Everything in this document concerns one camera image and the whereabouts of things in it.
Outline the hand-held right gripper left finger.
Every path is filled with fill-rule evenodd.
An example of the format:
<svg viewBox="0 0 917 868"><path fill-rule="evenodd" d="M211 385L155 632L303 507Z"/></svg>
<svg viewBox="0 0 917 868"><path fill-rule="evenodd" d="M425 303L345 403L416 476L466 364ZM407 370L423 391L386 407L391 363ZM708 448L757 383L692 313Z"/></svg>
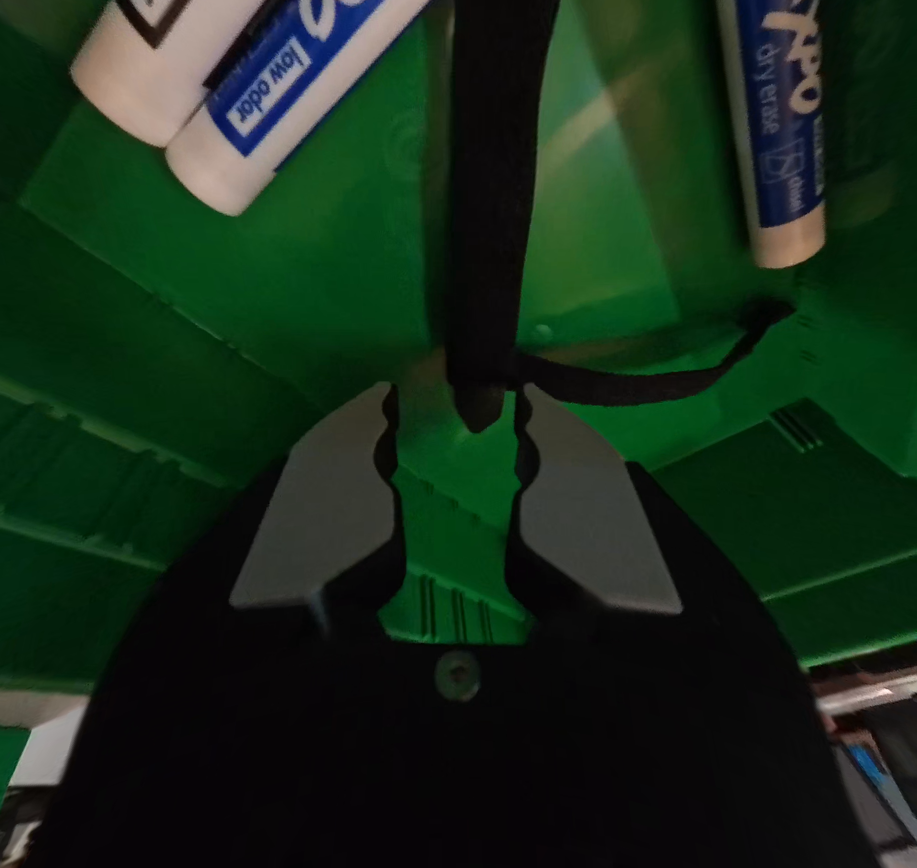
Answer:
<svg viewBox="0 0 917 868"><path fill-rule="evenodd" d="M404 583L397 387L378 382L290 451L229 595L236 610L376 615Z"/></svg>

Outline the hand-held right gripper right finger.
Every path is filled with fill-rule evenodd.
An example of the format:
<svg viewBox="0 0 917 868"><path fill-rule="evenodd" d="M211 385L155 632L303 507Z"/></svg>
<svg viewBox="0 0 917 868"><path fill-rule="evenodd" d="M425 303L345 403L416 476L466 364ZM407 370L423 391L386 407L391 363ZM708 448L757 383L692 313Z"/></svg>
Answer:
<svg viewBox="0 0 917 868"><path fill-rule="evenodd" d="M625 458L534 384L516 398L513 538L602 607L680 614L682 598Z"/></svg>

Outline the green plastic box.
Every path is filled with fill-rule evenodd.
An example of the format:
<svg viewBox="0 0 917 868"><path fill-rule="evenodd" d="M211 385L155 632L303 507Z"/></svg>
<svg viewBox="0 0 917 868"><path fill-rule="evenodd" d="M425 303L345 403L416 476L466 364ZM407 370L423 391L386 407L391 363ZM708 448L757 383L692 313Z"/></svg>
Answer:
<svg viewBox="0 0 917 868"><path fill-rule="evenodd" d="M156 576L273 456L378 379L403 394L403 638L508 641L512 401L443 368L452 0L240 218L68 67L107 0L2 0L2 785L87 696ZM827 243L754 266L714 0L563 0L519 341L701 368L753 300L797 312L700 396L580 411L720 543L820 689L915 659L915 0L821 0Z"/></svg>

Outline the blue dry erase marker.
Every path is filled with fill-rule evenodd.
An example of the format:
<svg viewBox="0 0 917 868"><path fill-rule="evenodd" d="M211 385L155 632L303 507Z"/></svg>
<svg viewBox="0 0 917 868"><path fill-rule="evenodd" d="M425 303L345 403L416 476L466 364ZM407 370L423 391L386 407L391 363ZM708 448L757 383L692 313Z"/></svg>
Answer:
<svg viewBox="0 0 917 868"><path fill-rule="evenodd" d="M715 0L752 255L797 266L823 247L821 0Z"/></svg>
<svg viewBox="0 0 917 868"><path fill-rule="evenodd" d="M166 148L202 203L245 211L431 0L279 0Z"/></svg>

